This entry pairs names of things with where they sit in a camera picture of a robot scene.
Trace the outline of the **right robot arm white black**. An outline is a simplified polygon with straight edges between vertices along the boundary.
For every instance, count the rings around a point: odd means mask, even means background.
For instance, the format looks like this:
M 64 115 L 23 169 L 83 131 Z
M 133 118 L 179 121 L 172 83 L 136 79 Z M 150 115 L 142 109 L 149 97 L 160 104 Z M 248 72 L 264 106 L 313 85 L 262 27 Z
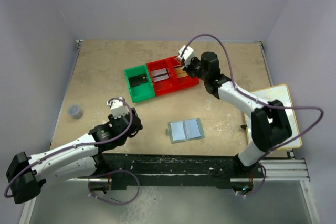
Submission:
M 279 100 L 267 101 L 249 92 L 243 95 L 230 77 L 221 73 L 217 54 L 205 52 L 197 58 L 191 48 L 180 50 L 177 60 L 191 78 L 203 81 L 206 91 L 228 102 L 251 120 L 252 141 L 234 157 L 234 173 L 246 177 L 252 166 L 273 147 L 292 136 L 288 116 Z

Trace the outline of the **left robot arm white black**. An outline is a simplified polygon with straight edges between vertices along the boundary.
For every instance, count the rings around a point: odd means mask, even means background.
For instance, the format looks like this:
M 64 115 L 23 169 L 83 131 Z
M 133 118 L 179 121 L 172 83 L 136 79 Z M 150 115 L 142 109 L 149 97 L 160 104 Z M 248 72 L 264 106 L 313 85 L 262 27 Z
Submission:
M 16 154 L 6 171 L 8 185 L 4 197 L 21 204 L 39 195 L 45 184 L 79 177 L 102 178 L 113 171 L 103 152 L 124 145 L 143 125 L 135 108 L 122 114 L 112 112 L 108 119 L 53 150 L 30 156 L 25 152 Z

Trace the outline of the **green card holder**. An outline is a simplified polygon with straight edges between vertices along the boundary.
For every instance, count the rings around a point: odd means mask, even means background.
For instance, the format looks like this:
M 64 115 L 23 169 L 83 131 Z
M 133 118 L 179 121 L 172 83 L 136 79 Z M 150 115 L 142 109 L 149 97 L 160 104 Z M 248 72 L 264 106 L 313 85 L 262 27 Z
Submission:
M 165 134 L 170 137 L 172 144 L 205 137 L 200 118 L 169 122 Z

